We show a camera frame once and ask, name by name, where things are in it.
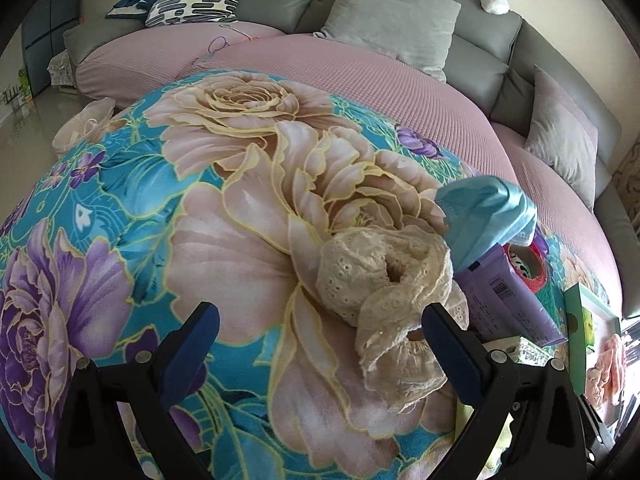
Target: pink cloth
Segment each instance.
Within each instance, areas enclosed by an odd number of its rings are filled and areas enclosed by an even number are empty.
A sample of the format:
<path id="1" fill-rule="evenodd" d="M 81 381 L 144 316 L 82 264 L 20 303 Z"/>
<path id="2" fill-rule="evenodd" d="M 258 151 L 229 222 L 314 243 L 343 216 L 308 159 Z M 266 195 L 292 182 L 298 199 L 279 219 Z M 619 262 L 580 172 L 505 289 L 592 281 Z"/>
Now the pink cloth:
<path id="1" fill-rule="evenodd" d="M 610 307 L 622 315 L 622 286 L 618 266 L 598 220 L 554 170 L 524 150 L 525 139 L 502 124 L 495 133 L 513 164 L 518 184 L 538 206 L 538 217 L 600 280 Z"/>
<path id="2" fill-rule="evenodd" d="M 226 48 L 181 76 L 218 68 L 264 72 L 351 99 L 434 140 L 481 173 L 516 182 L 504 149 L 475 104 L 390 57 L 296 34 Z"/>
<path id="3" fill-rule="evenodd" d="M 284 35 L 258 23 L 229 25 L 257 38 Z M 218 36 L 229 44 L 244 40 L 242 34 L 220 23 L 162 25 L 127 34 L 96 49 L 78 66 L 78 89 L 93 99 L 113 97 L 120 108 L 129 107 L 147 93 L 178 79 L 180 72 L 197 59 L 209 56 L 207 49 Z"/>

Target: trash bag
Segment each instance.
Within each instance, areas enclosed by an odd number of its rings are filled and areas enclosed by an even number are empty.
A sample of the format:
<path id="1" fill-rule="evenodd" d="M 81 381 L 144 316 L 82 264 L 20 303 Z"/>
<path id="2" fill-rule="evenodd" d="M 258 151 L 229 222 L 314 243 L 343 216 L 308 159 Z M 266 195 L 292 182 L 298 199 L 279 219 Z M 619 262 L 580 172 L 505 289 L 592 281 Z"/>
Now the trash bag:
<path id="1" fill-rule="evenodd" d="M 84 110 L 69 119 L 53 138 L 52 145 L 58 158 L 65 156 L 83 140 L 90 140 L 92 136 L 98 135 L 111 119 L 115 106 L 115 99 L 105 97 L 89 103 Z"/>

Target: sofa armrest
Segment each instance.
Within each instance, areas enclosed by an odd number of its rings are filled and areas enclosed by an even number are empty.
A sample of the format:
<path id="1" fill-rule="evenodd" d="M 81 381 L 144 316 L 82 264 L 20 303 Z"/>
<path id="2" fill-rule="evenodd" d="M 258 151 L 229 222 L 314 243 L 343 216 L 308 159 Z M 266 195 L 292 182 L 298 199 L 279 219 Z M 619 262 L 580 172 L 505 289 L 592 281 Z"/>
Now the sofa armrest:
<path id="1" fill-rule="evenodd" d="M 144 27 L 140 20 L 92 18 L 65 31 L 63 36 L 71 62 L 78 66 L 97 48 Z"/>
<path id="2" fill-rule="evenodd" d="M 622 316 L 640 316 L 640 242 L 613 184 L 596 200 L 593 212 L 609 241 L 622 282 Z"/>

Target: floral tablecloth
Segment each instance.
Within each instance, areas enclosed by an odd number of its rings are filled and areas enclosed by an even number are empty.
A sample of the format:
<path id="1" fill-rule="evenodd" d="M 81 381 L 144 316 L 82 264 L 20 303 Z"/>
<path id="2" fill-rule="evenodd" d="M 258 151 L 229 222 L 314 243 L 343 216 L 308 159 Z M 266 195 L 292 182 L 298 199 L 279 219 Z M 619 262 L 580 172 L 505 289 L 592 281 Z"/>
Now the floral tablecloth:
<path id="1" fill-rule="evenodd" d="M 222 328 L 171 415 L 218 480 L 424 480 L 452 443 L 447 388 L 408 413 L 366 390 L 354 329 L 317 299 L 319 247 L 353 225 L 426 227 L 475 175 L 388 118 L 263 74 L 159 89 L 82 143 L 0 228 L 0 420 L 43 478 L 80 356 L 153 350 L 200 300 Z M 546 307 L 597 280 L 550 233 Z M 132 412 L 146 474 L 160 478 Z"/>

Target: dark gray cabinet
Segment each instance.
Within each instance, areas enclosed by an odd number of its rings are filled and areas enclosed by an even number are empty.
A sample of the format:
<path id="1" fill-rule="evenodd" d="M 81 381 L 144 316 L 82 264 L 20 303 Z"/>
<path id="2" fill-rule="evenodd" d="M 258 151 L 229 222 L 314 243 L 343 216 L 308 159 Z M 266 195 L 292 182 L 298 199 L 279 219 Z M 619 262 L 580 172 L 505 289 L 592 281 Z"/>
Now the dark gray cabinet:
<path id="1" fill-rule="evenodd" d="M 62 34 L 78 24 L 80 0 L 38 0 L 22 22 L 22 49 L 31 92 L 51 84 L 47 66 L 65 49 Z"/>

